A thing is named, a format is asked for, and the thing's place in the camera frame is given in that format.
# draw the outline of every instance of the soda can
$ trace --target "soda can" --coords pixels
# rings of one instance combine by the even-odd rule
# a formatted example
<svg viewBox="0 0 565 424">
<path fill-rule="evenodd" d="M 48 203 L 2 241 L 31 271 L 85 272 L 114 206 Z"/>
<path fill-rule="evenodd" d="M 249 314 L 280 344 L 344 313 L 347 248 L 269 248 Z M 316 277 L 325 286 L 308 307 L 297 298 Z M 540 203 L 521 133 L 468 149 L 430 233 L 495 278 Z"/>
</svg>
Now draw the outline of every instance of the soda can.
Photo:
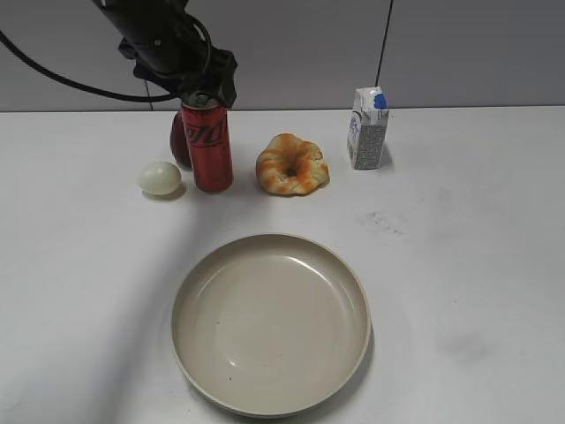
<svg viewBox="0 0 565 424">
<path fill-rule="evenodd" d="M 183 125 L 194 182 L 205 192 L 220 192 L 233 182 L 228 111 L 216 100 L 196 95 L 183 103 Z"/>
</svg>

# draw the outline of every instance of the plate rim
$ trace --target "plate rim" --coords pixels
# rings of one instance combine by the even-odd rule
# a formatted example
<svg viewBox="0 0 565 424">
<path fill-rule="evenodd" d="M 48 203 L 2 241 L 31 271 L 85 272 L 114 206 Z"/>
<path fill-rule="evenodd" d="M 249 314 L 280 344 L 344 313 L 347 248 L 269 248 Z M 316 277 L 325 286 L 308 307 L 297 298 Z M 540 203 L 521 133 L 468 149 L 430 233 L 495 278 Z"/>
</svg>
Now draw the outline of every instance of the plate rim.
<svg viewBox="0 0 565 424">
<path fill-rule="evenodd" d="M 209 257 L 210 255 L 214 254 L 215 252 L 217 252 L 218 250 L 229 246 L 233 243 L 237 243 L 238 241 L 242 241 L 242 240 L 246 240 L 246 239 L 254 239 L 257 237 L 265 237 L 265 236 L 269 236 L 269 237 L 285 237 L 285 238 L 290 238 L 290 239 L 298 239 L 301 241 L 305 241 L 306 243 L 311 243 L 315 246 L 317 246 L 318 248 L 321 248 L 323 250 L 325 250 L 326 252 L 328 252 L 329 254 L 331 254 L 335 259 L 337 259 L 347 270 L 348 272 L 353 276 L 353 280 L 355 280 L 355 283 L 357 285 L 357 288 L 359 289 L 360 293 L 361 293 L 361 297 L 363 299 L 363 306 L 365 309 L 365 316 L 366 316 L 366 322 L 365 322 L 365 326 L 366 326 L 366 330 L 365 330 L 365 340 L 363 343 L 363 347 L 361 348 L 361 351 L 359 353 L 359 356 L 357 358 L 357 360 L 355 361 L 355 365 L 352 367 L 351 371 L 347 374 L 347 376 L 342 380 L 342 382 L 340 384 L 338 384 L 334 389 L 332 389 L 332 391 L 327 394 L 325 397 L 322 397 L 320 400 L 316 400 L 313 403 L 306 405 L 304 407 L 301 407 L 299 409 L 296 410 L 292 410 L 292 411 L 288 411 L 288 412 L 282 412 L 282 413 L 258 413 L 258 412 L 254 412 L 254 411 L 248 411 L 248 410 L 244 410 L 238 407 L 235 407 L 234 405 L 230 405 L 227 402 L 222 401 L 221 399 L 218 399 L 217 397 L 213 396 L 212 394 L 210 394 L 209 392 L 207 392 L 206 390 L 204 390 L 190 375 L 190 373 L 188 373 L 188 371 L 185 369 L 185 366 L 183 365 L 178 352 L 177 352 L 177 347 L 175 345 L 175 335 L 174 335 L 174 330 L 175 330 L 175 322 L 173 321 L 175 318 L 175 306 L 177 305 L 177 300 L 178 300 L 178 295 L 181 292 L 181 290 L 183 289 L 183 287 L 185 286 L 185 282 L 186 282 L 186 278 L 188 278 L 188 276 L 194 271 L 194 269 L 200 265 L 200 263 L 202 261 L 204 261 L 207 257 Z M 291 415 L 295 415 L 295 414 L 299 414 L 302 413 L 304 411 L 310 410 L 312 408 L 314 408 L 317 405 L 320 405 L 324 402 L 326 402 L 327 400 L 329 400 L 331 397 L 333 397 L 336 393 L 338 393 L 343 386 L 345 386 L 345 384 L 347 384 L 347 382 L 351 379 L 351 377 L 358 371 L 361 363 L 363 362 L 363 359 L 365 358 L 366 354 L 367 354 L 367 348 L 369 346 L 369 343 L 371 341 L 371 336 L 373 333 L 373 322 L 371 319 L 371 309 L 369 307 L 369 301 L 365 292 L 365 288 L 363 287 L 363 285 L 361 284 L 357 274 L 353 271 L 353 269 L 350 267 L 350 265 L 343 260 L 343 258 L 336 254 L 332 249 L 322 245 L 321 243 L 314 241 L 310 238 L 306 238 L 303 236 L 298 236 L 296 234 L 289 234 L 289 233 L 285 233 L 285 232 L 262 232 L 262 233 L 254 233 L 254 234 L 249 234 L 240 238 L 235 238 L 227 243 L 224 243 L 210 251 L 208 251 L 207 253 L 205 253 L 198 261 L 196 261 L 196 263 L 190 268 L 190 270 L 188 271 L 188 273 L 184 276 L 182 283 L 179 285 L 177 292 L 175 294 L 175 299 L 173 301 L 172 307 L 170 309 L 170 317 L 169 317 L 169 341 L 170 341 L 170 345 L 173 351 L 173 355 L 175 357 L 175 361 L 177 362 L 178 367 L 180 368 L 181 372 L 183 373 L 183 375 L 185 376 L 185 378 L 189 381 L 189 383 L 194 386 L 198 392 L 200 394 L 202 394 L 205 398 L 207 398 L 208 400 L 210 400 L 211 402 L 213 402 L 214 404 L 220 406 L 221 408 L 227 410 L 227 411 L 231 411 L 233 413 L 237 413 L 240 415 L 244 415 L 244 416 L 248 416 L 248 417 L 262 417 L 262 418 L 281 418 L 281 417 L 288 417 Z"/>
</svg>

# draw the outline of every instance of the ceramic plate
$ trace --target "ceramic plate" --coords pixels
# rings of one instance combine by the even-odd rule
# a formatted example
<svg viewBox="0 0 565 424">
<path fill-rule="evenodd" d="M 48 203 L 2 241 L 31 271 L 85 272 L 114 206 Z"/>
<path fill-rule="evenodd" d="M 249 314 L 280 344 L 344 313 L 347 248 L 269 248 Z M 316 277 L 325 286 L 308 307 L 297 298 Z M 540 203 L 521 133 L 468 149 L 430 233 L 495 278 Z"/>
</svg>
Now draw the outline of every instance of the ceramic plate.
<svg viewBox="0 0 565 424">
<path fill-rule="evenodd" d="M 371 335 L 351 269 L 303 238 L 267 234 L 220 247 L 181 286 L 172 313 L 178 363 L 236 413 L 283 416 L 336 393 Z"/>
</svg>

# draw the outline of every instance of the white egg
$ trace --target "white egg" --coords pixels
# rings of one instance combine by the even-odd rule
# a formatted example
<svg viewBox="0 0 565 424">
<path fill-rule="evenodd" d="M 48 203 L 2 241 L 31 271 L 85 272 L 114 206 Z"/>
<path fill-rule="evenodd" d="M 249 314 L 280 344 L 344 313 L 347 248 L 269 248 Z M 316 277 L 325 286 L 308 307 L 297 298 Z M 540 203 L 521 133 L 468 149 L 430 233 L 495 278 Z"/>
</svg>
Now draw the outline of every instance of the white egg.
<svg viewBox="0 0 565 424">
<path fill-rule="evenodd" d="M 138 177 L 141 190 L 157 196 L 173 193 L 180 186 L 180 181 L 180 170 L 168 162 L 153 162 Z"/>
</svg>

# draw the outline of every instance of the toy bagel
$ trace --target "toy bagel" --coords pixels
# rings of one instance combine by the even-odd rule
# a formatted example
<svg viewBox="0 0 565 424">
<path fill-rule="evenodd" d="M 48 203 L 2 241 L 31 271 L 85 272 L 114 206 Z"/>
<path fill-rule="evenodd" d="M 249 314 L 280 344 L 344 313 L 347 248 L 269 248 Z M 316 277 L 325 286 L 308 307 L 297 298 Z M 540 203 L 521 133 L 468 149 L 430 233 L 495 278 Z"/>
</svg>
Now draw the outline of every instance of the toy bagel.
<svg viewBox="0 0 565 424">
<path fill-rule="evenodd" d="M 255 171 L 261 187 L 273 194 L 309 194 L 329 181 L 320 148 L 289 133 L 268 143 L 257 158 Z"/>
</svg>

